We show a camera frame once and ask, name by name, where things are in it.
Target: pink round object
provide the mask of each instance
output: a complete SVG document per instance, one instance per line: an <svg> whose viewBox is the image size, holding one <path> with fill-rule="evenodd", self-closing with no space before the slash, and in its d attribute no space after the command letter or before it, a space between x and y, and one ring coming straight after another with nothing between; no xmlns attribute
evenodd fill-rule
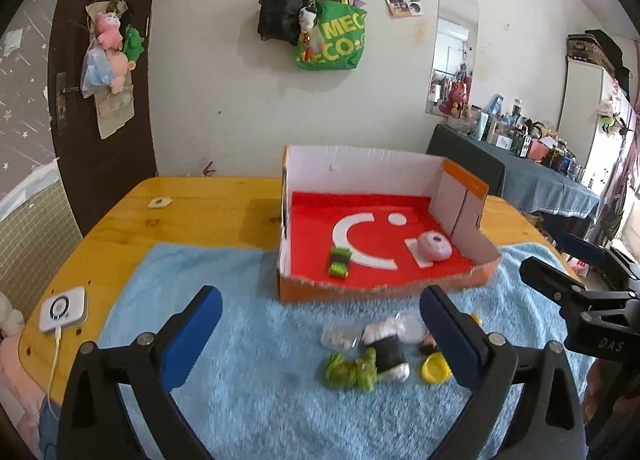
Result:
<svg viewBox="0 0 640 460"><path fill-rule="evenodd" d="M444 235L429 231L418 236L418 252L425 260L441 262L450 258L452 249Z"/></svg>

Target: white cable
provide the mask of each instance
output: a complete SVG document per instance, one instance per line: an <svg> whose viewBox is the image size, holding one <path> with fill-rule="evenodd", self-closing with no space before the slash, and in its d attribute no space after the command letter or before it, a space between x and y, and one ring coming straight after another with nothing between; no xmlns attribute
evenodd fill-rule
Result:
<svg viewBox="0 0 640 460"><path fill-rule="evenodd" d="M49 405L49 411L59 420L53 408L51 408L51 385L53 384L53 375L56 372L56 366L58 365L58 355L60 354L60 341L62 341L62 328L56 326L56 354L53 356L53 364L51 365L51 373L49 374L49 384L47 384L47 404Z"/></svg>

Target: plush toy in mirror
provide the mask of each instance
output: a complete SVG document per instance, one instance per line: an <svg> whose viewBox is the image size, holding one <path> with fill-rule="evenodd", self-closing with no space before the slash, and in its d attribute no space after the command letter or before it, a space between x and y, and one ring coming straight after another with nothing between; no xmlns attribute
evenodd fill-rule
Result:
<svg viewBox="0 0 640 460"><path fill-rule="evenodd" d="M440 112L447 115L453 115L452 110L454 104L458 103L457 114L455 117L460 115L460 112L466 111L466 85L462 81L456 81L451 86L451 90L449 92L449 97L442 102L439 106Z"/></svg>

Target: blue tablecloth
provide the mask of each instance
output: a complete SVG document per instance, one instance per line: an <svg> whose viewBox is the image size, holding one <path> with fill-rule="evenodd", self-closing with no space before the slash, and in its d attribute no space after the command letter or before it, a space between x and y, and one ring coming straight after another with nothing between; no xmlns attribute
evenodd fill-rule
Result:
<svg viewBox="0 0 640 460"><path fill-rule="evenodd" d="M565 217L588 217L593 221L598 217L600 197L580 183L503 148L468 139L504 164L502 196L515 208L527 213L542 211Z"/></svg>

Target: black bag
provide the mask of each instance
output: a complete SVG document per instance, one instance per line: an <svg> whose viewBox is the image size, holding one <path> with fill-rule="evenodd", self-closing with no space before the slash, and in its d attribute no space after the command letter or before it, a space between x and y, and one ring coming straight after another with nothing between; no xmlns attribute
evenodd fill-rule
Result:
<svg viewBox="0 0 640 460"><path fill-rule="evenodd" d="M598 40L598 43L602 47L602 50L609 58L609 61L615 68L615 78L620 84L620 88L626 94L626 98L629 98L629 75L630 71L623 64L622 50L616 42L614 42L607 33L600 29L584 31L587 34L592 34Z"/></svg>
<svg viewBox="0 0 640 460"><path fill-rule="evenodd" d="M309 5L309 0L260 0L260 20L258 34L263 40L275 38L298 44L300 9Z"/></svg>

